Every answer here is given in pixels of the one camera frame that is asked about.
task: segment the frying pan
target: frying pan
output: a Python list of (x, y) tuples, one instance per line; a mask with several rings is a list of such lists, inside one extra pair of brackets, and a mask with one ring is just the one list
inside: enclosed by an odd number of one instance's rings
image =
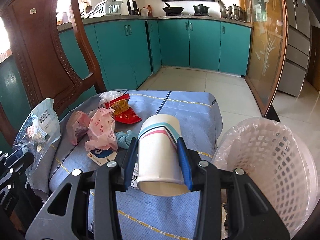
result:
[(183, 11), (183, 7), (175, 7), (175, 6), (170, 6), (168, 3), (166, 3), (167, 7), (162, 8), (165, 13), (181, 13)]

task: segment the tile floor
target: tile floor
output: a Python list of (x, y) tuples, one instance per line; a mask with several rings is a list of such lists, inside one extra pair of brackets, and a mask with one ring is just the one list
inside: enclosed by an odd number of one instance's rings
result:
[[(223, 119), (218, 139), (232, 126), (250, 117), (260, 117), (254, 97), (243, 78), (223, 73), (162, 67), (139, 90), (208, 92), (215, 96)], [(320, 102), (319, 93), (307, 82), (299, 98), (277, 92), (273, 106), (281, 120), (308, 146), (320, 179)]]

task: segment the wooden chair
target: wooden chair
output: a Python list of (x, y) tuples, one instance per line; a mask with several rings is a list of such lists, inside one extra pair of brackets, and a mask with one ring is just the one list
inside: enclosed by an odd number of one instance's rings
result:
[[(31, 109), (45, 98), (53, 98), (53, 108), (59, 116), (92, 86), (97, 93), (106, 88), (98, 60), (84, 31), (78, 0), (71, 0), (71, 23), (89, 75), (82, 80), (68, 62), (57, 29), (57, 1), (11, 0), (1, 17)], [(0, 131), (12, 145), (16, 132), (1, 106)]]

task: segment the trash bin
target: trash bin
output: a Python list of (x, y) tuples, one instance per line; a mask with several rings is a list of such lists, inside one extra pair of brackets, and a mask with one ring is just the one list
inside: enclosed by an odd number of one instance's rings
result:
[(270, 201), (291, 238), (316, 206), (318, 177), (310, 151), (285, 125), (249, 118), (222, 137), (212, 163), (244, 169)]

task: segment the paper cup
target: paper cup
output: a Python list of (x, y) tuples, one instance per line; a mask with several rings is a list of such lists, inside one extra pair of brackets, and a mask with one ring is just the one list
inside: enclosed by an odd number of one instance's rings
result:
[(177, 196), (189, 192), (179, 166), (176, 142), (181, 136), (177, 118), (157, 114), (143, 123), (138, 136), (138, 187), (156, 196)]

